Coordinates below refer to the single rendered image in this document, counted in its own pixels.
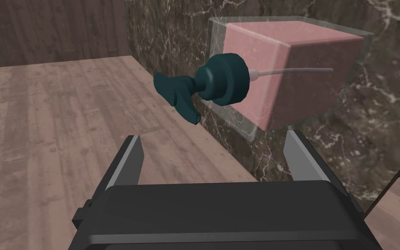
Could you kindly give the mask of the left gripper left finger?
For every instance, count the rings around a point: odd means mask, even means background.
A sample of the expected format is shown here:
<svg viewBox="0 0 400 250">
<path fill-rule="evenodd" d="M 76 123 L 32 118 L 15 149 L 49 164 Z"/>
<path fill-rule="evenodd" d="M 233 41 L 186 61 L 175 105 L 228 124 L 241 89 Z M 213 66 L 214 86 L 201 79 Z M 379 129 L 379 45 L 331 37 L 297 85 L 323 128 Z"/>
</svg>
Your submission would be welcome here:
<svg viewBox="0 0 400 250">
<path fill-rule="evenodd" d="M 110 186 L 137 185 L 144 161 L 144 151 L 139 135 L 129 135 L 97 186 L 97 194 Z"/>
</svg>

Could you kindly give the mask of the pink soap dispenser bottle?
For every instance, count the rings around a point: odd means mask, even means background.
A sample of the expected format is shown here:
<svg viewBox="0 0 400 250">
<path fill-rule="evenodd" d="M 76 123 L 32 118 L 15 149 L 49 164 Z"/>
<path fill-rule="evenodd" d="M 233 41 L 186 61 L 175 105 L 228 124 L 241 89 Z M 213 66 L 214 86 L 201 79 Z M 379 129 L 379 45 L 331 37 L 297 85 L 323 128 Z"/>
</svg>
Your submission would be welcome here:
<svg viewBox="0 0 400 250">
<path fill-rule="evenodd" d="M 192 96 L 248 141 L 330 110 L 355 76 L 373 33 L 303 16 L 211 17 L 205 64 L 194 77 L 154 75 L 154 87 L 189 123 Z"/>
</svg>

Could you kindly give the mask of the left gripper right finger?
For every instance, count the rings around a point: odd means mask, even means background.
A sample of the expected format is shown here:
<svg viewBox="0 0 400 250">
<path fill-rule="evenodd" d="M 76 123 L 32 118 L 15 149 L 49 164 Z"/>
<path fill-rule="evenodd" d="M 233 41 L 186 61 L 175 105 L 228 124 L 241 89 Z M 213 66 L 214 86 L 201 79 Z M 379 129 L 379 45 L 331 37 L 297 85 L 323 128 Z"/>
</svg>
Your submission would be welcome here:
<svg viewBox="0 0 400 250">
<path fill-rule="evenodd" d="M 283 154 L 294 181 L 324 180 L 336 188 L 343 184 L 299 130 L 286 133 Z"/>
</svg>

